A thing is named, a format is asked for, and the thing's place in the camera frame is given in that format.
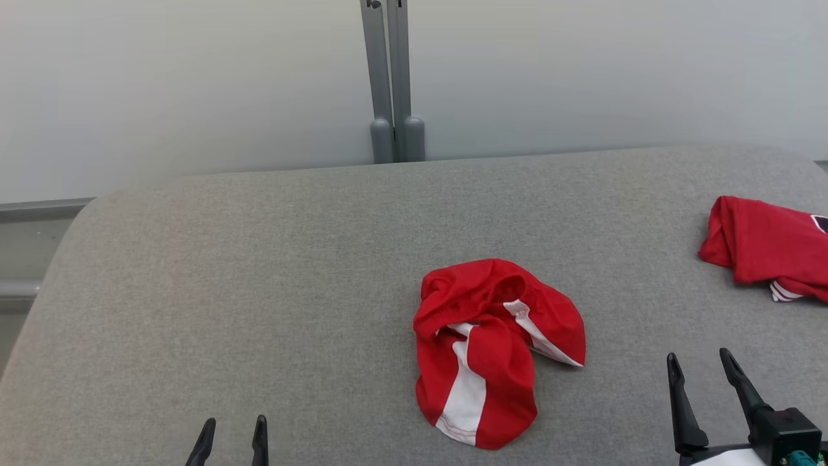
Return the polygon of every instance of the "white wall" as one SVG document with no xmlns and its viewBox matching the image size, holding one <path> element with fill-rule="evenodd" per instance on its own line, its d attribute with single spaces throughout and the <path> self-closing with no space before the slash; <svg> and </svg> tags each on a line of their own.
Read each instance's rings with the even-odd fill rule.
<svg viewBox="0 0 828 466">
<path fill-rule="evenodd" d="M 825 0 L 411 0 L 428 158 L 761 143 L 828 159 Z"/>
<path fill-rule="evenodd" d="M 0 2 L 0 203 L 371 163 L 359 5 Z"/>
</svg>

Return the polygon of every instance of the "white stripe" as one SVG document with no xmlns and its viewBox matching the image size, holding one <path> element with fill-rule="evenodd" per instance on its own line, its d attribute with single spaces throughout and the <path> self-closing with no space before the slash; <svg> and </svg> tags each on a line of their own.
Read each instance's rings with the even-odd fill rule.
<svg viewBox="0 0 828 466">
<path fill-rule="evenodd" d="M 561 351 L 559 347 L 553 345 L 552 342 L 546 338 L 543 332 L 541 332 L 537 325 L 535 325 L 535 323 L 529 318 L 529 312 L 531 309 L 529 309 L 529 306 L 527 306 L 523 301 L 516 299 L 511 303 L 503 303 L 503 306 L 515 317 L 517 325 L 521 326 L 523 330 L 526 330 L 527 333 L 529 333 L 529 336 L 532 337 L 532 345 L 542 355 L 554 359 L 555 361 L 571 364 L 572 366 L 584 366 L 583 364 L 580 364 L 571 357 L 567 356 L 566 353 Z"/>
<path fill-rule="evenodd" d="M 779 293 L 780 293 L 782 296 L 786 297 L 786 298 L 790 298 L 790 299 L 797 299 L 797 298 L 801 298 L 801 297 L 802 297 L 802 295 L 801 295 L 801 294 L 796 294 L 796 293 L 794 293 L 794 292 L 792 292 L 792 291 L 788 291 L 788 290 L 786 290 L 786 289 L 785 289 L 784 287 L 782 287 L 782 286 L 779 284 L 779 282 L 777 282 L 776 280 L 774 280 L 774 281 L 773 281 L 773 284 L 777 285 L 777 288 L 779 288 Z"/>
<path fill-rule="evenodd" d="M 435 427 L 458 442 L 474 445 L 486 402 L 486 380 L 469 367 L 469 335 L 475 326 L 453 323 L 449 327 L 465 335 L 466 339 L 451 345 L 457 356 L 457 377 Z"/>
<path fill-rule="evenodd" d="M 773 301 L 774 301 L 774 302 L 777 302 L 777 303 L 778 303 L 779 301 L 783 301 L 783 302 L 792 301 L 792 299 L 785 298 L 784 296 L 782 296 L 782 295 L 781 295 L 781 294 L 777 291 L 777 289 L 773 286 L 773 283 L 771 283 L 771 293 L 773 294 Z"/>
</svg>

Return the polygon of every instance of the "red cloth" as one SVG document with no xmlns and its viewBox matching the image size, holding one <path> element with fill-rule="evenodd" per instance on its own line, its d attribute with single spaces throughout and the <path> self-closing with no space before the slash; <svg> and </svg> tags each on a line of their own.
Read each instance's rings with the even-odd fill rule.
<svg viewBox="0 0 828 466">
<path fill-rule="evenodd" d="M 772 280 L 774 301 L 828 302 L 828 217 L 722 196 L 710 211 L 699 256 L 732 267 L 741 284 Z"/>
<path fill-rule="evenodd" d="M 583 366 L 584 321 L 564 294 L 521 267 L 477 260 L 430 272 L 414 317 L 429 423 L 460 442 L 499 449 L 535 420 L 529 348 Z"/>
</svg>

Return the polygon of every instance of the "gray fabric surface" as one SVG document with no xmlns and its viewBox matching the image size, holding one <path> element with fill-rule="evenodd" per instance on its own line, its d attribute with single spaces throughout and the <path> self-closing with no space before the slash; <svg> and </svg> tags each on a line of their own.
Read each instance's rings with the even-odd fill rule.
<svg viewBox="0 0 828 466">
<path fill-rule="evenodd" d="M 721 194 L 828 214 L 828 176 L 767 148 L 649 148 L 184 178 L 84 209 L 0 381 L 0 464 L 674 464 L 665 357 L 713 444 L 747 428 L 726 346 L 828 428 L 828 309 L 696 256 Z M 422 276 L 512 260 L 568 294 L 586 368 L 536 357 L 540 414 L 497 452 L 417 408 Z"/>
</svg>

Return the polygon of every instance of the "wall baseboard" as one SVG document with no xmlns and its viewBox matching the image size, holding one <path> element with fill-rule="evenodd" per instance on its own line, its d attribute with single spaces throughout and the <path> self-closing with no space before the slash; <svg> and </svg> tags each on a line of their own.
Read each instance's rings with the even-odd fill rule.
<svg viewBox="0 0 828 466">
<path fill-rule="evenodd" d="M 74 217 L 93 199 L 94 197 L 81 197 L 79 199 L 60 199 L 57 201 L 0 204 L 0 223 Z"/>
<path fill-rule="evenodd" d="M 0 314 L 29 312 L 41 285 L 40 280 L 0 280 Z"/>
</svg>

